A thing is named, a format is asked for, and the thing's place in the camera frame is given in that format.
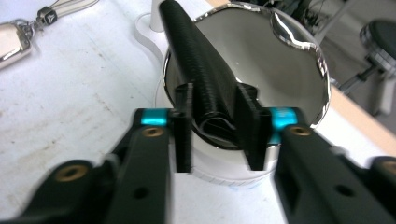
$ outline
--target floor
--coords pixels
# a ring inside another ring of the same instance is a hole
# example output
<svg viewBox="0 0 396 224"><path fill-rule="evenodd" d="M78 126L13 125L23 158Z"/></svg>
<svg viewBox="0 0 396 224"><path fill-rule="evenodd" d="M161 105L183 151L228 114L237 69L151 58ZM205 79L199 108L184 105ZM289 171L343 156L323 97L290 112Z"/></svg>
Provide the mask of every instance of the floor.
<svg viewBox="0 0 396 224"><path fill-rule="evenodd" d="M361 26L376 18L386 18L396 21L396 1L381 0L375 7L367 0L360 0L350 9L339 22L337 22L321 43L331 76L339 83L344 83L350 77L368 68L365 61L365 49L359 39ZM339 6L340 1L326 1L323 9L331 10L334 5ZM371 11L370 14L361 13L363 10ZM376 100L376 85L379 76L371 76L366 83L360 85L349 94L349 97L368 113L373 110L373 102ZM392 112L390 115L375 117L386 128L396 133L396 92L394 92Z"/></svg>

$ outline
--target white post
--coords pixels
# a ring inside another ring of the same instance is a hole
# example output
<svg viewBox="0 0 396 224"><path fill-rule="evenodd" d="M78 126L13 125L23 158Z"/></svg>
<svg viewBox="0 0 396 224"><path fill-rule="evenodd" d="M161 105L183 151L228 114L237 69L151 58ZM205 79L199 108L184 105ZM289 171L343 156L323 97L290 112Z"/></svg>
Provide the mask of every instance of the white post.
<svg viewBox="0 0 396 224"><path fill-rule="evenodd" d="M320 44L324 36L329 32L332 26L340 20L340 18L355 4L358 0L348 0L344 5L333 15L326 24L315 34L315 39Z"/></svg>
<svg viewBox="0 0 396 224"><path fill-rule="evenodd" d="M151 3L151 21L149 27L157 33L163 32L163 22L161 21L160 10L158 9L161 2L163 0L152 0Z"/></svg>

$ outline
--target white surface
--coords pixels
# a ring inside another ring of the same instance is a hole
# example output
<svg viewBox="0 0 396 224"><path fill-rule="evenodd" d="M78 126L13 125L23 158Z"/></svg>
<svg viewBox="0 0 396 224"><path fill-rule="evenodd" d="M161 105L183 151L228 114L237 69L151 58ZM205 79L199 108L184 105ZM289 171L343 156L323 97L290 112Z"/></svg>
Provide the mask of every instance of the white surface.
<svg viewBox="0 0 396 224"><path fill-rule="evenodd" d="M2 1L0 21L32 20L51 3ZM0 219L16 215L56 164L99 161L133 111L152 106L162 65L134 39L135 20L149 11L146 0L101 0L37 32L32 54L0 70ZM381 154L333 110L318 131L360 163ZM191 175L175 182L175 223L284 221L270 178L243 188Z"/></svg>

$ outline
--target gray floor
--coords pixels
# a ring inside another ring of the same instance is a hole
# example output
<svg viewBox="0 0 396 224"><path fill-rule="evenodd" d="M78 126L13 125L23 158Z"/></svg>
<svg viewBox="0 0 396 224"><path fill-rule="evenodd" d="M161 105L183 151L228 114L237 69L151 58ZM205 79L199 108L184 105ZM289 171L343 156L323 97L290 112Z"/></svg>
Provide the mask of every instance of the gray floor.
<svg viewBox="0 0 396 224"><path fill-rule="evenodd" d="M366 20L360 20L361 26L367 21L374 18L387 18L396 21L396 1L395 0L381 0L381 6L375 8L376 14L371 14ZM383 8L389 10L393 8L393 13L388 14ZM370 11L372 8L365 8L364 1L358 3L355 6L355 12L352 10L350 14L355 13L357 10ZM353 28L350 28L348 20L340 20L326 35L326 38L321 43L321 47L325 54L327 64L331 76L336 79L339 83L344 83L350 77L355 76L359 72L363 72L369 67L369 64L365 61L365 49L359 39L359 29L356 24L353 24ZM373 112L374 101L376 101L377 84L379 82L379 76L372 75L367 82L360 85L356 90L350 93L349 97L357 103L361 108L366 110L368 113ZM379 122L381 122L386 128L396 133L396 92L394 92L392 112L388 116L376 116Z"/></svg>

